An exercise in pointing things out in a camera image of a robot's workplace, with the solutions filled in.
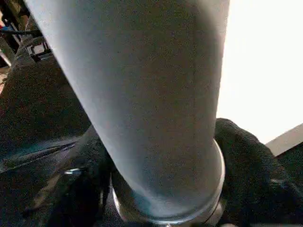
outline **black fabric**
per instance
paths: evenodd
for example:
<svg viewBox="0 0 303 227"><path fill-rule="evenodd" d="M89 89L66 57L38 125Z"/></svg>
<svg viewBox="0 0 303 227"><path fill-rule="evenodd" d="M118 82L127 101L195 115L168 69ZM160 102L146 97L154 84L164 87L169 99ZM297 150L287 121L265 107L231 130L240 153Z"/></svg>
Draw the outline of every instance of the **black fabric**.
<svg viewBox="0 0 303 227"><path fill-rule="evenodd" d="M217 120L215 139L226 165L221 223L303 223L301 193L269 148L227 119Z"/></svg>
<svg viewBox="0 0 303 227"><path fill-rule="evenodd" d="M289 149L277 157L296 185L303 190L303 143Z"/></svg>

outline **black object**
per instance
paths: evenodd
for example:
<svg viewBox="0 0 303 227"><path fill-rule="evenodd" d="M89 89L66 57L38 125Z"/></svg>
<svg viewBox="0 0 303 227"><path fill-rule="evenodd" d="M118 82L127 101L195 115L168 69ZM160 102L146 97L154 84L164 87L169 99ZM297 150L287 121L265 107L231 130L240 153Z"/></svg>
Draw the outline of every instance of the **black object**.
<svg viewBox="0 0 303 227"><path fill-rule="evenodd" d="M35 36L41 36L42 35L40 30L33 30L33 31L0 30L0 33L11 34L11 35L35 35Z"/></svg>
<svg viewBox="0 0 303 227"><path fill-rule="evenodd" d="M23 212L25 226L92 226L99 210L102 218L111 165L106 149L91 126L58 164L49 181L54 183L41 189Z"/></svg>
<svg viewBox="0 0 303 227"><path fill-rule="evenodd" d="M303 196L264 144L226 119L217 120L215 139L226 165L220 224L303 223Z"/></svg>

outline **white wall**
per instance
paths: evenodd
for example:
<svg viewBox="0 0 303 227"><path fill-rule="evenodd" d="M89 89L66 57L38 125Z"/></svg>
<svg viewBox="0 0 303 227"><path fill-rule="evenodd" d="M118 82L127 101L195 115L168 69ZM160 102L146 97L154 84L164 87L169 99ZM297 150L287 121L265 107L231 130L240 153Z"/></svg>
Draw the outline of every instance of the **white wall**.
<svg viewBox="0 0 303 227"><path fill-rule="evenodd" d="M301 0L230 2L217 117L263 143L303 123L302 9Z"/></svg>

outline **cylindrical tube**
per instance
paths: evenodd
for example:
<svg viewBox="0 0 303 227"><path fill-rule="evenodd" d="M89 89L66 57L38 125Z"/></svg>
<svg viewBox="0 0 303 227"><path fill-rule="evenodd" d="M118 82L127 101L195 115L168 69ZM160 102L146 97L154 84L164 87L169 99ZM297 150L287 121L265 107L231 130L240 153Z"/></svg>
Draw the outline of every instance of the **cylindrical tube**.
<svg viewBox="0 0 303 227"><path fill-rule="evenodd" d="M172 217L218 196L222 55L203 4L27 3L118 171L148 201L138 210Z"/></svg>

